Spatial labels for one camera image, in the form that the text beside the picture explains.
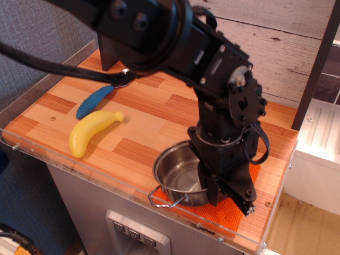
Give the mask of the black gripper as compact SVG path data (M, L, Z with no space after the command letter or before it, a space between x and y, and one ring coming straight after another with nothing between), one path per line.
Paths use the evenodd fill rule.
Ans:
M190 147L199 158L198 174L201 187L207 190L209 203L217 206L231 198L248 217L255 212L257 193L250 176L250 160L257 153L258 135L251 128L230 143L206 143L197 129L188 129Z

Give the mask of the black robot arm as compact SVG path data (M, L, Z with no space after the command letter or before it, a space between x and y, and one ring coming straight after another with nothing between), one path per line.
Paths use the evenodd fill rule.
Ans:
M199 122L188 129L199 159L198 175L208 201L231 198L249 215L257 194L250 177L267 101L249 57L217 31L208 11L188 1L55 1L100 35L119 59L146 76L159 71L193 88Z

